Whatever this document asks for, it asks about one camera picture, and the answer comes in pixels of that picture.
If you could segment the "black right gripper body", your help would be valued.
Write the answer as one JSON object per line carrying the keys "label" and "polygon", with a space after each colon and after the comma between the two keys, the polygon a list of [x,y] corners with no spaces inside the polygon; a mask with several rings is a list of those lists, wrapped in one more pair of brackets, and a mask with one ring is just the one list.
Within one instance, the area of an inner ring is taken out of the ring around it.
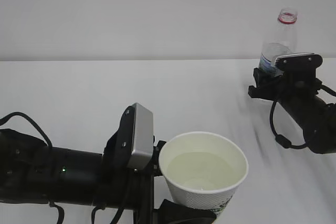
{"label": "black right gripper body", "polygon": [[284,72],[282,81],[276,85],[257,87],[249,86],[248,95],[251,98],[264,99],[268,101],[279,101],[280,103],[299,99],[304,102],[321,103],[317,96],[322,82],[316,78],[316,71]]}

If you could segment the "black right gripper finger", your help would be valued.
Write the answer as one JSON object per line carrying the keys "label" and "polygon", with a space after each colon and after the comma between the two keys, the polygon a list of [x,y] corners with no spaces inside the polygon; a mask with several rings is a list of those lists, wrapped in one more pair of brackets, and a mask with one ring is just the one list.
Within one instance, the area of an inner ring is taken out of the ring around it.
{"label": "black right gripper finger", "polygon": [[253,77],[257,87],[272,86],[282,81],[282,76],[272,77],[259,68],[254,69]]}

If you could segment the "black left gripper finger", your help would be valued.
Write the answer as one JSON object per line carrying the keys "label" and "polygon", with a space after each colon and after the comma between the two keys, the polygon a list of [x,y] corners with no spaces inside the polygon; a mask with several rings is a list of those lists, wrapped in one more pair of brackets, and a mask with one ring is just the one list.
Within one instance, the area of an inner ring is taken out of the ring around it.
{"label": "black left gripper finger", "polygon": [[154,210],[154,223],[158,224],[208,224],[213,223],[217,216],[210,210],[200,210],[176,204],[167,199]]}
{"label": "black left gripper finger", "polygon": [[156,156],[160,155],[160,151],[162,150],[163,146],[166,144],[166,141],[159,140],[157,145],[154,147],[154,153]]}

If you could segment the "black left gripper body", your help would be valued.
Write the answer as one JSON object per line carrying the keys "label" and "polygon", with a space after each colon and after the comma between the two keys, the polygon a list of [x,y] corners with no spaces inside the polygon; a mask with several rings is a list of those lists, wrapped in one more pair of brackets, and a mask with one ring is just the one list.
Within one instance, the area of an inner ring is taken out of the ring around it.
{"label": "black left gripper body", "polygon": [[111,223],[119,223],[125,210],[133,211],[133,223],[154,223],[154,178],[162,176],[159,156],[154,153],[144,170],[124,168],[99,174],[99,187],[93,202],[91,222],[95,223],[96,213],[107,208],[117,212]]}

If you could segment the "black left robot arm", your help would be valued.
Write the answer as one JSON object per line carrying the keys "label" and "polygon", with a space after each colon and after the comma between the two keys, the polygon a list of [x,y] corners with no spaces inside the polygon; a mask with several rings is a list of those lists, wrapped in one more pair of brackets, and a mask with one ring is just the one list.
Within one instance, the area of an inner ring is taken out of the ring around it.
{"label": "black left robot arm", "polygon": [[146,168],[115,169],[99,153],[48,147],[36,137],[11,129],[1,130],[1,202],[6,204],[61,204],[115,208],[133,212],[133,223],[213,223],[216,215],[163,200],[154,208],[154,178],[161,176],[158,157],[163,141],[153,149]]}

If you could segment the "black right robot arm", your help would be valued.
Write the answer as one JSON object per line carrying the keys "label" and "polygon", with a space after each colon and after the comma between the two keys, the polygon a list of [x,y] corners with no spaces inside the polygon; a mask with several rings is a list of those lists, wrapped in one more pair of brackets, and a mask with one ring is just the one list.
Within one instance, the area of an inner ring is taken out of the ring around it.
{"label": "black right robot arm", "polygon": [[[325,103],[318,97],[319,90],[335,95],[316,78],[316,72],[287,71],[271,77],[259,68],[253,72],[255,86],[249,86],[248,95],[254,99],[271,101],[269,124],[275,141],[286,149],[308,148],[316,154],[335,153],[335,104]],[[294,145],[278,133],[274,125],[277,104],[290,115],[302,129],[304,143]]]}

